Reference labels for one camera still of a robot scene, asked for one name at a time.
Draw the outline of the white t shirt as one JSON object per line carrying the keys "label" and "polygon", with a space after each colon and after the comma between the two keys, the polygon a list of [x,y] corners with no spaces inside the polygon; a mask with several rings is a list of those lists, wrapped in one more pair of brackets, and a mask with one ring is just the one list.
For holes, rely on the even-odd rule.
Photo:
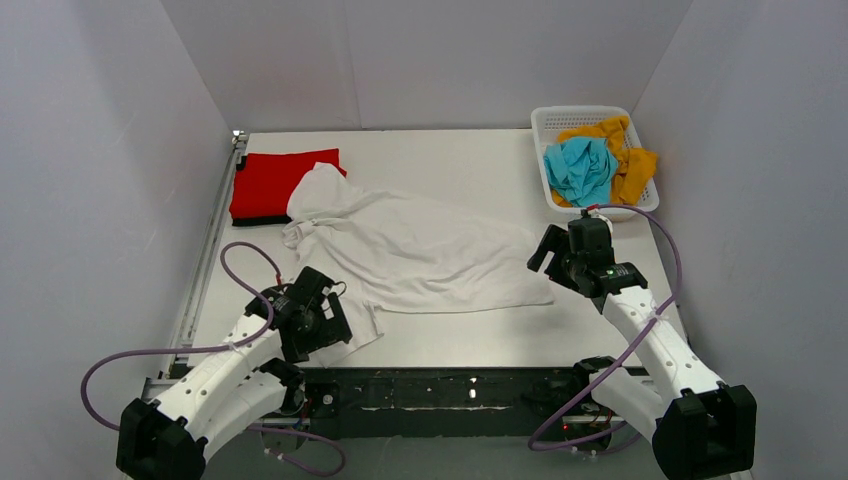
{"label": "white t shirt", "polygon": [[455,314],[554,301],[546,279],[526,266],[536,236],[514,224],[405,192],[366,190],[325,163],[302,177],[287,214],[282,242],[297,266],[347,287],[340,303],[352,338],[314,354],[324,367],[383,336],[379,310]]}

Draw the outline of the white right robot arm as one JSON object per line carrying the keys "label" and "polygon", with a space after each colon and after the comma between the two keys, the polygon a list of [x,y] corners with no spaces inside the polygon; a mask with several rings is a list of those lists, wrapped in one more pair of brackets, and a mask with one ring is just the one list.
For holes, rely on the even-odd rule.
{"label": "white right robot arm", "polygon": [[540,441],[566,413],[591,398],[650,442],[668,479],[709,479],[753,466],[753,394],[744,385],[726,383],[664,319],[674,300],[657,302],[642,273],[617,261],[610,225],[595,207],[566,227],[549,225],[527,266],[591,300],[628,342],[616,358],[575,364],[581,389],[531,435],[530,450],[574,450],[604,437],[599,432],[560,443]]}

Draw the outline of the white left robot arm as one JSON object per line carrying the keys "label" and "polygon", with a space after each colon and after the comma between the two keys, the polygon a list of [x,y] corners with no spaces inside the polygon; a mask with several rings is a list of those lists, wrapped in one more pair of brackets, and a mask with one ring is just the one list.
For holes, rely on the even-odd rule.
{"label": "white left robot arm", "polygon": [[135,399],[124,409],[118,469],[132,479],[199,479],[218,450],[263,416],[302,412],[300,363],[352,338],[336,285],[305,267],[293,283],[263,290],[222,351],[207,354],[152,400]]}

